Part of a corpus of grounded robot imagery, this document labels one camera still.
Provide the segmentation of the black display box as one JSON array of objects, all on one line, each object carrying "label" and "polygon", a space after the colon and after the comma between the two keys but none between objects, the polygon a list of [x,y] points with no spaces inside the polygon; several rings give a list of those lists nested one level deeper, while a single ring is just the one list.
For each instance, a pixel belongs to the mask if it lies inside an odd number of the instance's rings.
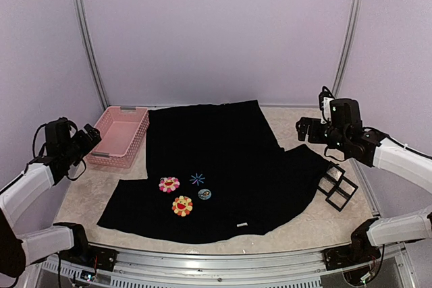
[{"label": "black display box", "polygon": [[358,186],[345,176],[341,176],[338,180],[326,177],[325,180],[331,184],[329,190],[320,188],[321,192],[325,194],[326,203],[338,212],[343,211],[357,192]]},{"label": "black display box", "polygon": [[348,194],[340,187],[344,175],[345,170],[339,164],[330,162],[326,173],[320,181],[318,190],[327,198],[335,192],[346,198]]}]

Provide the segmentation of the black t-shirt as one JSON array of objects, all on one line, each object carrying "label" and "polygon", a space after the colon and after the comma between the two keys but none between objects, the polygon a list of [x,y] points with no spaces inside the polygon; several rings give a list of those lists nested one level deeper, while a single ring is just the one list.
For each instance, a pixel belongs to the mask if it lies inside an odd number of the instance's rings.
[{"label": "black t-shirt", "polygon": [[[329,161],[306,145],[283,149],[255,100],[154,110],[146,131],[142,180],[121,180],[98,225],[177,243],[214,243],[264,235],[291,221],[312,202]],[[202,173],[200,186],[189,182]],[[162,177],[179,188],[159,190]],[[208,200],[198,191],[211,190]],[[192,199],[179,217],[175,198]]]}]

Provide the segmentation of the round blue pin badge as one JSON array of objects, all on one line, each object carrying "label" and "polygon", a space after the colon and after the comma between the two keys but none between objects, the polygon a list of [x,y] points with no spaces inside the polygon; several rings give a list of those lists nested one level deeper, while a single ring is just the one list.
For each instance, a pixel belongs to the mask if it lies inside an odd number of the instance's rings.
[{"label": "round blue pin badge", "polygon": [[212,193],[211,190],[208,189],[201,189],[198,191],[198,197],[201,200],[208,200],[211,197]]}]

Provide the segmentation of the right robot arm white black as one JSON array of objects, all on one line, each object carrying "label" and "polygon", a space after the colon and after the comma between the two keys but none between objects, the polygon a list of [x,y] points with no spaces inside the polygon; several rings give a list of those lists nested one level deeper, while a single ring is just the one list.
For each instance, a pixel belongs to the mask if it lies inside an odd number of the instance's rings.
[{"label": "right robot arm white black", "polygon": [[[319,97],[322,116],[303,117],[296,122],[300,141],[324,144],[345,159],[393,173],[431,191],[431,157],[401,144],[390,135],[365,127],[354,99]],[[351,234],[350,244],[324,252],[329,269],[380,258],[388,243],[431,238],[431,207],[391,218],[372,218]]]}]

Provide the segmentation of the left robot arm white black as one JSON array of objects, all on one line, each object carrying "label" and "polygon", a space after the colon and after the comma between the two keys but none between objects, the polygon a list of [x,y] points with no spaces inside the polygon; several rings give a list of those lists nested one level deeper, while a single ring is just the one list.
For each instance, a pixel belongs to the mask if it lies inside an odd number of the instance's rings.
[{"label": "left robot arm white black", "polygon": [[84,162],[100,142],[100,131],[86,124],[78,129],[73,121],[60,117],[38,127],[45,142],[24,170],[1,189],[1,274],[18,278],[27,266],[56,252],[65,252],[80,264],[94,258],[82,225],[56,223],[49,228],[17,235],[15,224],[42,194],[63,179],[73,180],[69,171]]}]

